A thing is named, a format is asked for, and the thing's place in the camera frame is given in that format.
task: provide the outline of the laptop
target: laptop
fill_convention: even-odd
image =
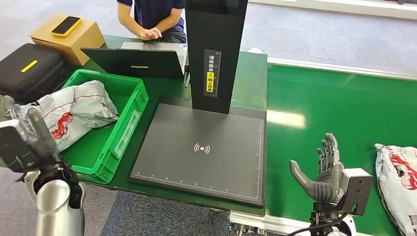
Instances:
[[[136,78],[182,78],[184,75],[184,67],[174,50],[82,48],[81,51],[110,74]]]
[[[181,66],[182,74],[184,74],[185,65],[187,63],[188,46],[186,43],[134,43],[124,42],[121,46],[123,49],[140,49],[153,51],[176,51],[178,61]]]

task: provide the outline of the white plastic bag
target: white plastic bag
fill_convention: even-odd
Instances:
[[[37,103],[20,106],[18,117],[29,132],[31,125],[26,114],[33,107],[42,114],[59,151],[67,149],[92,128],[119,119],[117,109],[100,81],[67,87],[40,98]]]
[[[417,149],[375,147],[376,174],[385,208],[404,235],[417,236]]]

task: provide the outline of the red printed logo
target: red printed logo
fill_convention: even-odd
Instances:
[[[417,172],[410,164],[394,153],[389,153],[389,159],[397,170],[398,177],[401,178],[401,184],[409,190],[417,189]]]
[[[51,132],[54,139],[62,138],[68,131],[68,124],[74,119],[71,113],[66,112],[57,121],[57,128]]]

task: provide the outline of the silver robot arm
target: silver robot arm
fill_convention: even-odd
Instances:
[[[18,106],[10,97],[0,104],[9,112]],[[22,181],[38,210],[36,236],[83,236],[85,191],[71,168],[61,160],[55,140],[39,111],[31,108],[28,120],[0,122],[0,161]],[[29,122],[36,137],[23,125]]]

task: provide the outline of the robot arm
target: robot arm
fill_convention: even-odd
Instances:
[[[311,212],[311,227],[289,234],[296,235],[310,231],[312,236],[336,236],[356,234],[355,225],[344,217],[363,215],[372,187],[372,176],[360,168],[345,169],[340,162],[336,138],[327,133],[322,140],[324,150],[317,149],[319,172],[311,181],[299,168],[296,161],[290,161],[290,172],[314,199]]]
[[[5,110],[19,112],[12,98],[6,96],[5,101]],[[17,181],[25,183],[38,209],[36,235],[83,236],[83,187],[61,160],[39,111],[31,108],[23,116],[28,120],[0,122],[0,159],[12,171],[23,173]],[[27,132],[27,127],[35,137]]]

